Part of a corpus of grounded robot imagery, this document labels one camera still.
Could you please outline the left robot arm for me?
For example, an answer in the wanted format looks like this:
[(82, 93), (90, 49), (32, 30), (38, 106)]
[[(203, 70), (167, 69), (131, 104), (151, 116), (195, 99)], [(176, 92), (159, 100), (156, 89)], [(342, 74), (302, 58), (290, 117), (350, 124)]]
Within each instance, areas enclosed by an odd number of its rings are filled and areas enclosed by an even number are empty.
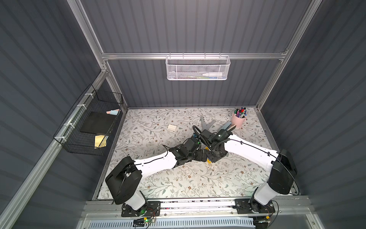
[(189, 138), (175, 147), (165, 146), (165, 152), (160, 155), (141, 160), (127, 156), (107, 175), (105, 183), (115, 204), (126, 204), (133, 210), (140, 211), (147, 203), (145, 196), (138, 190), (141, 180), (188, 162), (206, 162), (206, 152), (199, 140)]

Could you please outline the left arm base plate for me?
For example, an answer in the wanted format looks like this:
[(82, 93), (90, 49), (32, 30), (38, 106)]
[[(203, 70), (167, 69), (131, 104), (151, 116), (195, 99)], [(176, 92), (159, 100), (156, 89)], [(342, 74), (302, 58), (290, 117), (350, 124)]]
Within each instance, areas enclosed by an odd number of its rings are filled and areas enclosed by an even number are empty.
[(134, 210), (131, 206), (124, 203), (122, 205), (121, 217), (153, 217), (160, 215), (161, 202), (147, 201), (141, 208)]

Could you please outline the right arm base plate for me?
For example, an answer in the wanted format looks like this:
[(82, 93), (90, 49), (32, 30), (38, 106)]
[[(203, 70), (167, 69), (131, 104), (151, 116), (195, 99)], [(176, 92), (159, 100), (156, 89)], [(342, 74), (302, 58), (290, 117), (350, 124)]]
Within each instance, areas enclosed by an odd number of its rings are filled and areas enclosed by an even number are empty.
[(266, 205), (261, 205), (253, 198), (237, 198), (234, 200), (233, 209), (237, 210), (238, 214), (273, 214), (275, 208), (272, 201), (269, 201)]

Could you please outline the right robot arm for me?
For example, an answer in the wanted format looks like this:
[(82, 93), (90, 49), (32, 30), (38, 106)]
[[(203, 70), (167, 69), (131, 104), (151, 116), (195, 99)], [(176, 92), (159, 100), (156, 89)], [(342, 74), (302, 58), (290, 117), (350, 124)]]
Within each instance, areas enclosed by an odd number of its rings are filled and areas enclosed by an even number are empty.
[(278, 195), (288, 195), (295, 183), (297, 169), (289, 152), (266, 149), (245, 141), (231, 131), (217, 133), (195, 131), (195, 144), (204, 145), (195, 153), (196, 159), (209, 161), (218, 169), (219, 183), (229, 182), (229, 193), (246, 194), (251, 208), (263, 208)]

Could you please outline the white lego brick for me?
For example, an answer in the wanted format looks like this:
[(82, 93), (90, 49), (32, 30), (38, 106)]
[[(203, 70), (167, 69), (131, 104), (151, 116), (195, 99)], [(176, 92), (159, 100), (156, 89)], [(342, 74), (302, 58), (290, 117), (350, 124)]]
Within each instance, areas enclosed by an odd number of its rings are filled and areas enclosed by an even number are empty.
[(171, 124), (169, 124), (167, 129), (168, 129), (168, 131), (172, 131), (172, 132), (174, 132), (174, 131), (176, 131), (176, 130), (177, 130), (177, 126), (176, 126), (176, 125), (171, 125)]

